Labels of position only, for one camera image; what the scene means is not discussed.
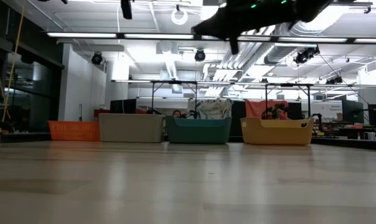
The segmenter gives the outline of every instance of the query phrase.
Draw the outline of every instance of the orange banner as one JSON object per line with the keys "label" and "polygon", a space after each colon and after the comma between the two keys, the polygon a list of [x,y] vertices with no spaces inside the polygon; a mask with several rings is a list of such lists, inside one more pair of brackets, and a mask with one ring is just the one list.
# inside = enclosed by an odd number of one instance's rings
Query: orange banner
{"label": "orange banner", "polygon": [[288,102],[286,101],[245,101],[246,117],[257,117],[261,119],[287,119]]}

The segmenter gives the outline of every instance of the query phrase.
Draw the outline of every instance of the glass wall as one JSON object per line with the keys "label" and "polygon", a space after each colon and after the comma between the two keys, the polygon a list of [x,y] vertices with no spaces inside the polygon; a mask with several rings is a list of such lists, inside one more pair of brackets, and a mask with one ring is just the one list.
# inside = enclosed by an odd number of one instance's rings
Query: glass wall
{"label": "glass wall", "polygon": [[13,55],[9,54],[5,94],[9,95],[9,121],[17,133],[48,132],[48,120],[57,120],[60,70],[54,70],[29,58],[16,55],[11,78]]}

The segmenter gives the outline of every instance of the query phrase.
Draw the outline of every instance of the laminate floor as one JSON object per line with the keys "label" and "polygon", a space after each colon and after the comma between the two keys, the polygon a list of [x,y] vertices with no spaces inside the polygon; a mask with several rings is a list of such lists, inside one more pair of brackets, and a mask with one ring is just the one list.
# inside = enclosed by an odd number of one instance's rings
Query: laminate floor
{"label": "laminate floor", "polygon": [[3,223],[376,223],[376,151],[3,144]]}

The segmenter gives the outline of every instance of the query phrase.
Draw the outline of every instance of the white ceiling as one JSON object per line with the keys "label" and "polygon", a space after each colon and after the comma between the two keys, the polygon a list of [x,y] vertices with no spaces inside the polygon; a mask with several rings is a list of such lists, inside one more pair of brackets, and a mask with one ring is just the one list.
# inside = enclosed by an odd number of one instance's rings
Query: white ceiling
{"label": "white ceiling", "polygon": [[[20,11],[21,0],[3,0],[14,9]],[[39,2],[29,0],[27,4],[26,16],[43,27],[47,31],[60,31],[55,25],[57,23],[63,31],[74,32],[117,32],[117,11],[119,4],[94,4],[91,2],[70,1],[64,5],[61,1]],[[185,8],[196,14],[189,13],[189,19],[184,25],[176,25],[171,21],[171,13],[174,6],[154,5],[155,18],[159,24],[159,31],[164,33],[189,33],[190,28],[200,22],[200,7]],[[325,30],[322,35],[328,36],[364,36],[376,37],[376,9],[370,14],[364,14],[364,9],[354,9],[350,13],[344,14],[334,25]],[[157,32],[154,18],[149,11],[148,5],[134,5],[133,20],[123,19],[120,13],[120,32]],[[149,40],[80,40],[80,45],[124,45],[137,61],[136,66],[131,66],[130,73],[159,73],[166,69],[164,62],[157,61],[156,43],[158,41]],[[224,42],[177,42],[179,46],[188,46],[193,49],[204,48],[208,58],[211,60],[222,60],[225,53],[229,50],[228,43]],[[334,69],[346,66],[345,58],[353,57],[350,63],[356,62],[366,57],[376,57],[376,45],[320,45],[321,54],[330,62]],[[115,58],[117,52],[104,54],[106,57]],[[192,56],[185,56],[182,60],[176,62],[179,70],[202,70],[204,63],[196,63]],[[290,65],[287,67],[276,67],[273,71],[275,77],[297,77],[298,71]],[[317,78],[331,72],[331,69],[321,58],[312,59],[309,64],[299,69],[300,75],[309,78]],[[356,71],[347,72],[345,77],[354,78]]]}

